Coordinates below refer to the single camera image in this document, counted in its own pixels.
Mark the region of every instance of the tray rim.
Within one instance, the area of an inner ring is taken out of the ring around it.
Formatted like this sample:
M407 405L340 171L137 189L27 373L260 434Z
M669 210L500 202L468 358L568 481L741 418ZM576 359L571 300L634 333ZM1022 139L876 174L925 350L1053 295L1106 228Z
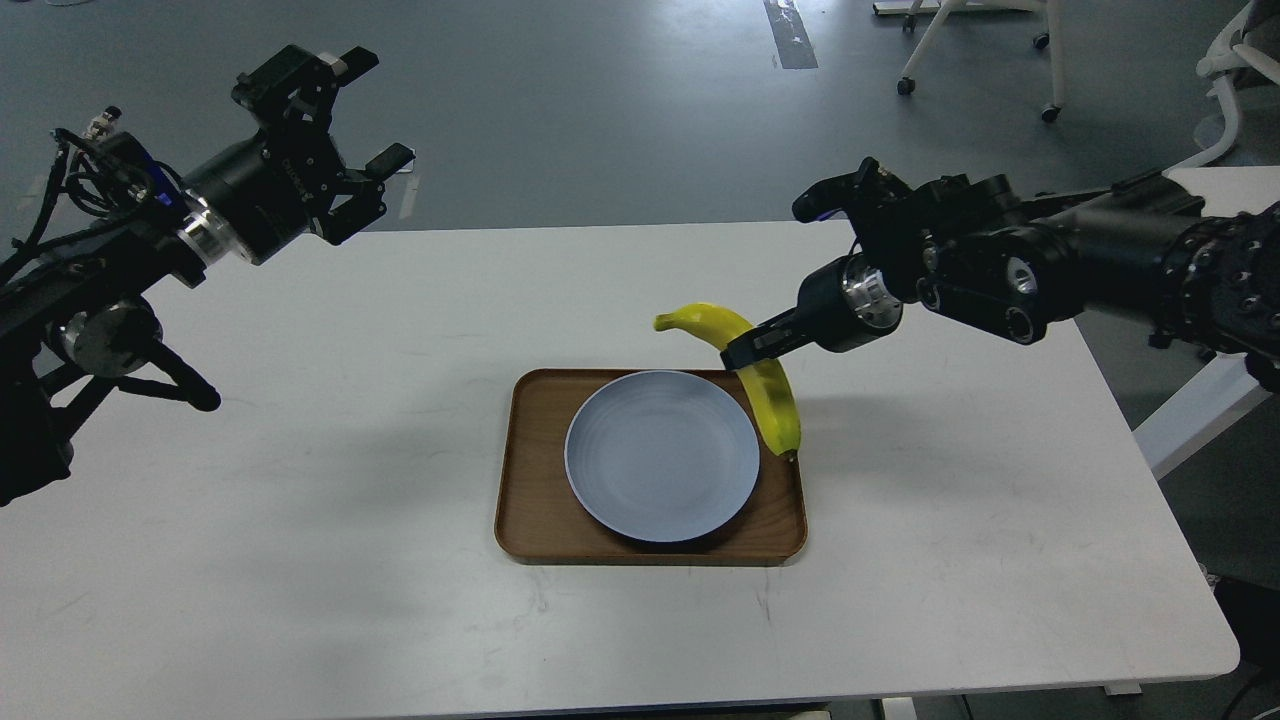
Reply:
M507 488L511 486L511 455L513 451L513 430L516 428L516 402L521 392L530 384L550 375L550 377L563 377L563 375L595 375L595 374L608 374L614 379L628 375L632 373L640 373L646 369L653 368L535 368L526 372L516 383L512 386L511 400L507 407L507 438L503 445L502 455L502 473L498 483L498 498L495 502L494 520L493 520L493 534L494 539L498 542L498 547L507 553L508 557L520 562L522 565L701 565L701 566L733 566L733 568L750 568L750 566L777 566L785 564L791 557L795 557L809 541L809 512L805 507L804 501L804 483L800 474L799 459L792 456L787 462L794 465L790 473L794 473L794 493L796 501L799 502L799 533L794 543L787 544L782 551L776 552L755 552L745 553L736 557L717 557L708 556L704 553L695 552L660 552L660 551L645 551L645 550L630 550L630 551L607 551L590 557L584 557L581 555L530 555L520 552L509 543L503 533L503 518L509 512ZM681 368L660 368L672 369L681 373L689 373L692 375L709 379L713 378L726 378L732 377L728 370L719 369L681 369ZM748 418L751 420L751 425L759 432L759 427L755 424L755 418L748 413ZM649 544L660 547L663 543L645 543L644 541L631 541L625 538L625 536L618 536L627 542L635 542L636 544Z

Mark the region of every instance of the floor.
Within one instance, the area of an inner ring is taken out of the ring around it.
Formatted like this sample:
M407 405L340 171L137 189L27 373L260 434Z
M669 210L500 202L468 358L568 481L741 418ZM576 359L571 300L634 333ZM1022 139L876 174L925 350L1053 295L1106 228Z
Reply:
M79 129L108 104L179 170L246 137L253 123L228 91L285 42L335 53L360 44L383 60L343 91L334 123L353 165L390 141L419 151L416 172L389 183L390 213L375 229L788 219L800 191L865 155L913 183L1006 173L1024 196L1102 186L1167 167L1196 151L1193 137L1212 135L1216 105L1192 70L1240 4L1064 3L1069 101L1046 126L1048 61L1030 47L1038 20L1020 13L955 17L915 94L899 97L915 38L864 0L797 1L813 69L781 67L795 47L780 53L765 8L749 0L6 0L0 228L18 234L33 218L49 129ZM1234 161L1280 163L1274 133L1258 140L1257 128ZM77 223L60 213L54 231ZM1132 424L1199 368L1192 348L1144 347L1140 324L1079 322ZM1162 483L1204 565L1271 587L1280 587L1280 484L1267 430L1277 414L1268 401ZM1251 670L1138 697L968 700L980 720L1211 717ZM1280 691L1263 687L1238 716L1275 705ZM957 697L916 707L925 720L966 716ZM829 711L874 716L867 702Z

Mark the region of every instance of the table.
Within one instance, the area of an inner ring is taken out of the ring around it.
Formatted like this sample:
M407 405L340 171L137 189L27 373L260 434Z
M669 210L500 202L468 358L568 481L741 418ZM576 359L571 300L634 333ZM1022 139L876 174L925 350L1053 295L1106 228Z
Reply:
M1238 648L1076 328L908 309L786 359L806 547L782 568L522 566L493 516L544 366L712 368L654 333L788 307L847 225L307 237L148 299L224 395L113 396L0 511L12 717L390 717L1204 678Z

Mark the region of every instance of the yellow banana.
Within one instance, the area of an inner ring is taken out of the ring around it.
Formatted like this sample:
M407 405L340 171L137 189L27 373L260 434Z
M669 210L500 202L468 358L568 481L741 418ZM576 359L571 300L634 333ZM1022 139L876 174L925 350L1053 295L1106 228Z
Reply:
M730 341L753 327L737 313L710 302L685 305L675 313L653 319L655 331L681 329L718 351L723 351ZM737 377L746 388L755 425L760 428L760 437L769 451L783 455L800 450L800 414L782 364L763 360L742 368Z

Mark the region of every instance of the white chair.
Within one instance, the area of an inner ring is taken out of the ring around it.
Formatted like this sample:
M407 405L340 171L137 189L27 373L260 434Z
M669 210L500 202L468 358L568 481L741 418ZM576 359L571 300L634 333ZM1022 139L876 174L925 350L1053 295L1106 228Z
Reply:
M1208 95L1217 96L1222 108L1222 137L1204 150L1174 165L1198 168L1217 160L1235 145L1240 135L1240 101L1238 86L1257 85L1261 76L1280 85L1280 63L1267 54L1280 45L1280 1L1253 0L1240 10L1208 46L1208 53L1196 64L1196 74L1213 83ZM1256 76L1248 70L1256 70Z
M923 0L914 0L911 3L911 9L908 10L906 19L902 20L902 32L915 31L915 14L920 10L922 3ZM940 3L938 12L933 17L933 22L929 23L929 29L925 31L924 37L915 46L915 51L911 53L906 67L902 68L902 78L897 81L899 95L910 95L915 90L915 78L911 77L911 73L915 72L916 65L920 64L920 59L924 56L924 51L933 42L934 33L942 28L942 23L946 22L947 15L968 3L969 0L942 0ZM1000 5L1002 8L1044 13L1048 29L1037 35L1032 44L1037 50L1048 47L1048 59L1053 74L1053 100L1041 111L1041 119L1046 123L1052 123L1057 119L1057 114L1062 111L1062 105L1066 104L1066 73L1062 69L1062 20L1059 14L1059 0L983 0L983 5Z

